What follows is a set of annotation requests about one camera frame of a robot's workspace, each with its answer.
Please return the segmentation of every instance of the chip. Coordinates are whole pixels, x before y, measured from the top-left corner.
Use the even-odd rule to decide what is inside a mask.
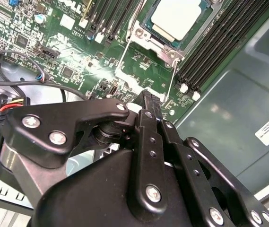
[[[62,75],[64,77],[70,78],[72,76],[72,74],[73,74],[73,70],[69,69],[68,67],[65,67],[63,69]]]
[[[27,38],[25,38],[22,35],[17,36],[16,45],[18,45],[19,47],[22,47],[22,48],[26,48],[27,44],[28,44]]]
[[[46,12],[46,6],[38,4],[35,9],[38,13],[44,14]]]

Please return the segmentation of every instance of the green circuit board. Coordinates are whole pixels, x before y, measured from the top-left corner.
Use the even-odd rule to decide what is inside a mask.
[[[115,9],[117,1],[111,0],[106,6],[102,23],[105,23],[114,11],[115,18],[111,18],[112,21],[118,21],[123,12],[125,16],[119,24],[119,33],[109,44],[106,44],[105,41],[98,43],[87,35],[91,30],[92,18],[102,13],[106,0],[92,1],[93,8],[87,12],[94,11],[95,14],[90,15],[86,26],[80,24],[89,0],[17,1],[18,4],[15,6],[11,6],[9,0],[0,0],[0,50],[10,49],[25,53],[42,66],[50,80],[81,91],[86,94],[87,99],[92,96],[94,98],[115,97],[125,103],[132,102],[138,92],[134,91],[131,84],[122,77],[117,77],[115,70],[127,45],[129,21],[135,17],[141,1],[131,0],[133,3],[126,10],[125,7],[130,0],[122,0],[119,8]],[[135,19],[143,22],[156,1],[158,0],[146,0]],[[183,50],[207,18],[215,13],[213,17],[215,20],[231,1],[224,0],[217,11],[211,8],[210,2],[203,2],[203,6],[205,7],[206,2],[208,7],[205,7],[182,41]],[[43,23],[36,22],[35,17],[38,14],[44,16]],[[55,55],[52,58],[44,56],[45,52],[49,54],[47,52],[49,50],[50,54]],[[6,60],[36,72],[33,65],[25,58],[11,54],[6,56]],[[173,74],[173,69],[159,59],[155,52],[146,50],[136,43],[131,43],[126,51],[121,62],[121,70],[123,74],[134,79],[142,89],[147,88],[161,97],[167,94]],[[202,90],[205,90],[209,84],[210,82],[206,83]],[[172,87],[169,97],[163,100],[163,117],[171,122],[177,122],[193,103],[189,95]]]

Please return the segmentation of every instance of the black plastic bracket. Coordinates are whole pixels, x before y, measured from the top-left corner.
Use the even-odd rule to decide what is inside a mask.
[[[190,137],[184,144],[194,150],[199,163],[207,171],[208,182],[219,204],[236,226],[261,224],[269,227],[269,222],[264,218],[269,215],[267,208],[200,141]]]
[[[163,215],[168,204],[164,151],[156,118],[146,109],[137,117],[135,138],[127,202],[137,219],[155,221]]]
[[[71,152],[82,153],[92,129],[100,122],[124,120],[129,115],[126,106],[117,99],[26,106],[13,109],[2,127],[5,142],[14,150],[45,168],[63,166]],[[24,117],[40,121],[35,128],[23,123]],[[67,138],[61,145],[50,141],[51,132]]]
[[[175,167],[176,178],[192,223],[195,223],[195,226],[234,227],[219,206],[193,150],[182,144],[176,128],[170,122],[162,120],[160,129],[165,140],[165,160],[170,161]],[[214,221],[211,210],[218,211],[221,217]]]

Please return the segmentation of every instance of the hole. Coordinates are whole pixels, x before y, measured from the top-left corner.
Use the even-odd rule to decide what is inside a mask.
[[[149,154],[151,157],[156,157],[156,153],[154,151],[150,151]]]
[[[227,199],[224,196],[224,194],[221,192],[221,190],[219,190],[216,187],[212,187],[212,191],[213,191],[213,193],[214,193],[214,195],[215,195],[215,197],[216,197],[216,199],[217,199],[217,201],[218,201],[221,209],[223,211],[226,211],[227,208],[228,208],[228,206],[227,206],[228,204],[227,204]]]
[[[149,140],[150,140],[151,143],[156,143],[156,140],[154,138],[152,138],[152,137],[150,137]]]
[[[123,104],[120,104],[120,103],[118,103],[118,104],[116,105],[116,107],[117,107],[119,110],[122,110],[122,111],[125,111],[125,110],[126,110],[126,108],[124,107],[124,105],[123,105]]]
[[[145,115],[147,115],[148,118],[152,118],[152,113],[150,113],[150,112],[145,112]]]
[[[194,169],[193,172],[195,173],[196,176],[200,176],[199,171],[197,171],[196,169]]]

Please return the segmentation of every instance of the screw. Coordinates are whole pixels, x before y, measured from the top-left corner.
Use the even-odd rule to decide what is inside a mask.
[[[251,215],[252,215],[252,218],[254,219],[254,221],[256,221],[258,224],[262,224],[262,220],[259,217],[258,213],[256,213],[255,211],[252,210]]]
[[[175,58],[175,52],[170,52],[170,53],[169,53],[169,57],[170,57],[171,59],[174,59],[174,58]]]
[[[193,145],[196,146],[196,147],[199,147],[199,146],[200,146],[199,143],[198,143],[196,140],[192,140],[192,143],[193,143]]]
[[[262,215],[269,222],[269,215],[265,212],[263,212]]]
[[[126,110],[126,108],[124,107],[124,105],[123,104],[117,104],[116,105],[116,107],[119,109],[119,110],[122,110],[122,111],[125,111]]]
[[[25,127],[34,129],[40,126],[41,122],[39,119],[33,116],[27,116],[22,119],[22,123]]]
[[[210,215],[212,219],[220,226],[224,224],[223,216],[219,213],[219,211],[215,208],[210,208]]]
[[[175,114],[175,110],[170,110],[170,111],[169,111],[169,115],[170,115],[170,116],[173,116],[174,114]]]
[[[145,112],[145,115],[147,115],[148,116],[148,118],[152,118],[152,113],[150,113],[150,112]]]
[[[170,129],[173,128],[173,125],[172,125],[170,122],[166,122],[166,125],[167,125],[167,127],[170,128]]]
[[[49,139],[52,143],[54,143],[56,145],[62,145],[64,143],[66,143],[66,141],[67,141],[66,136],[59,131],[54,131],[54,132],[50,133]]]
[[[141,37],[144,34],[144,31],[143,31],[143,29],[138,28],[138,29],[136,29],[135,34],[138,37]]]
[[[146,194],[152,202],[160,202],[161,200],[161,193],[152,185],[146,187]]]

